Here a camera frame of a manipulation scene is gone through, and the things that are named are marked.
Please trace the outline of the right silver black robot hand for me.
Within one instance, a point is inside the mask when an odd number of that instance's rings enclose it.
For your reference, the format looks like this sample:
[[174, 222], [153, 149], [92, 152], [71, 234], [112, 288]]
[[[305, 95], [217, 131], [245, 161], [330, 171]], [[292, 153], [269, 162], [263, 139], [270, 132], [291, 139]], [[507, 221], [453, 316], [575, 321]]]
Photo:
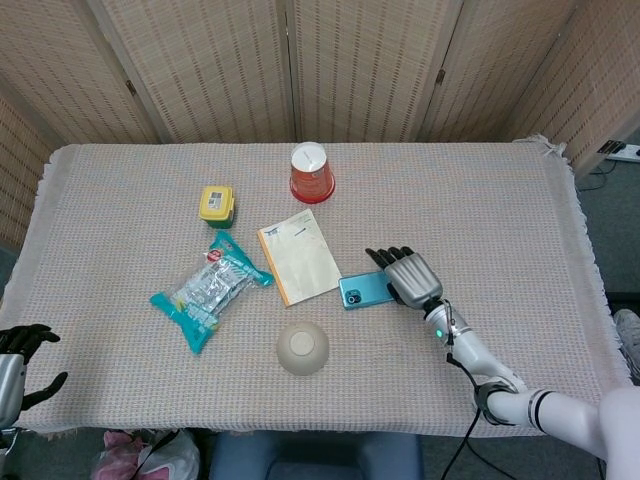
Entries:
[[424, 310], [427, 304], [441, 299], [440, 280], [422, 256], [410, 247], [366, 248], [365, 252], [386, 275], [398, 302]]

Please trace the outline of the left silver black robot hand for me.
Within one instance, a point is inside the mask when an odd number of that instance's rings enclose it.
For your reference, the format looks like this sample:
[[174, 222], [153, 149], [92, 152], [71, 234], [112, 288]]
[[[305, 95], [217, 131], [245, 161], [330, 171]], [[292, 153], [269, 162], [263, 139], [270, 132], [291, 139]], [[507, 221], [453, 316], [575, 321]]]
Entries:
[[60, 337], [43, 324], [17, 325], [1, 330], [1, 429], [10, 429], [23, 411], [49, 400], [65, 384], [68, 373], [59, 373], [46, 388], [25, 394], [28, 364], [44, 342]]

